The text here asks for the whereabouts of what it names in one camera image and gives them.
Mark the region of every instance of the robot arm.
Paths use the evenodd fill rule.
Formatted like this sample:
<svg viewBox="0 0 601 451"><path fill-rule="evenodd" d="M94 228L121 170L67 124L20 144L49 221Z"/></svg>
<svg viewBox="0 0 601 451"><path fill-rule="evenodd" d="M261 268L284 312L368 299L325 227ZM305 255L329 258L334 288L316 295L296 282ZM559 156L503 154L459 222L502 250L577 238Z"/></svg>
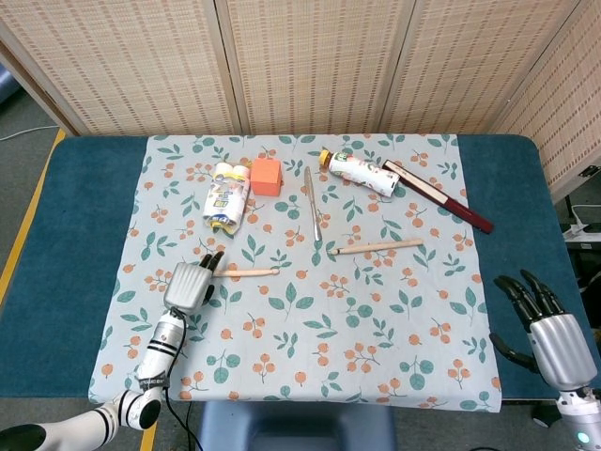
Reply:
<svg viewBox="0 0 601 451"><path fill-rule="evenodd" d="M573 315L566 313L557 296L527 271L522 276L534 297L517 280L495 279L511 301L528 335L533 357L510 350L496 334L490 339L508 360L539 372L560 392L557 407L578 449L601 447L601 403L589 383L597 374L593 357Z"/></svg>
<svg viewBox="0 0 601 451"><path fill-rule="evenodd" d="M120 426L150 428L161 411L162 391L169 387L175 359L186 336L186 316L212 296L213 271L223 252L207 255L200 265L178 263L165 291L169 308L148 342L136 379L141 393L127 390L93 411L58 423L22 425L0 431L0 451L86 451L102 447Z"/></svg>

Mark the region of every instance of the wooden stick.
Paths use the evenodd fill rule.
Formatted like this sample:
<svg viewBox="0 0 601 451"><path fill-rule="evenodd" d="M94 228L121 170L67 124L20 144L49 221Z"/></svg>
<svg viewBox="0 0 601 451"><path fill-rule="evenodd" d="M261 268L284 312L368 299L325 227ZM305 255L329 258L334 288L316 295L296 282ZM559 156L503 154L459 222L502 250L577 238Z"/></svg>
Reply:
<svg viewBox="0 0 601 451"><path fill-rule="evenodd" d="M280 270L223 270L215 271L213 277L255 277L258 275L277 275Z"/></svg>
<svg viewBox="0 0 601 451"><path fill-rule="evenodd" d="M424 241L421 239L375 242L374 244L362 244L360 246L339 247L337 249L333 249L330 254L333 256L337 256L339 254L358 254L360 252L383 251L385 249L396 249L398 247L419 246L420 244L424 244Z"/></svg>

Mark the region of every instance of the orange cube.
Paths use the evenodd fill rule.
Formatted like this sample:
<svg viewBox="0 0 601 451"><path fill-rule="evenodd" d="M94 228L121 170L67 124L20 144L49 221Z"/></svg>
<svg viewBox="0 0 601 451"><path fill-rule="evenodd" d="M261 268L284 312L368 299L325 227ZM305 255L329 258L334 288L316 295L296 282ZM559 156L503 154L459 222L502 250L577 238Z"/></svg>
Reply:
<svg viewBox="0 0 601 451"><path fill-rule="evenodd" d="M257 158L251 167L251 188L256 195L280 195L282 165L273 158Z"/></svg>

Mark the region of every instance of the woven panel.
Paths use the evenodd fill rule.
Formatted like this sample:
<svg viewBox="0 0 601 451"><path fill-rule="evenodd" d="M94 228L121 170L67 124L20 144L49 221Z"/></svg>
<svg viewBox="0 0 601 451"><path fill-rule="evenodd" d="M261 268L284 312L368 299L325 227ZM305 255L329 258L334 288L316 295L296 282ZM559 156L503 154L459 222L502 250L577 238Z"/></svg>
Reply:
<svg viewBox="0 0 601 451"><path fill-rule="evenodd" d="M574 7L566 0L428 0L383 131L483 132Z"/></svg>
<svg viewBox="0 0 601 451"><path fill-rule="evenodd" d="M585 157L601 153L601 2L588 3L494 130L536 143L552 193Z"/></svg>
<svg viewBox="0 0 601 451"><path fill-rule="evenodd" d="M198 0L2 0L0 18L83 132L234 131Z"/></svg>
<svg viewBox="0 0 601 451"><path fill-rule="evenodd" d="M252 133L372 131L411 3L228 0Z"/></svg>

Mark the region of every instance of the floral tablecloth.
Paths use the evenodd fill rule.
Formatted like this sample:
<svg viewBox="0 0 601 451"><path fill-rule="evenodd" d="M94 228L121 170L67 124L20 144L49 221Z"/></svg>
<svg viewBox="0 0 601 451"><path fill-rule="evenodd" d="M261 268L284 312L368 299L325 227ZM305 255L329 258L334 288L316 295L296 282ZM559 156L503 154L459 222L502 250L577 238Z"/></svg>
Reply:
<svg viewBox="0 0 601 451"><path fill-rule="evenodd" d="M280 275L214 279L213 299L189 318L172 396L499 410L472 227L402 186L387 198L320 170L322 147L400 162L467 204L454 135L150 137L92 400L137 388L135 370L176 264L225 250L222 269L278 268ZM212 167L256 157L282 162L281 195L251 194L240 230L213 232L202 221ZM307 165L320 242L303 186ZM413 238L424 245L328 253Z"/></svg>

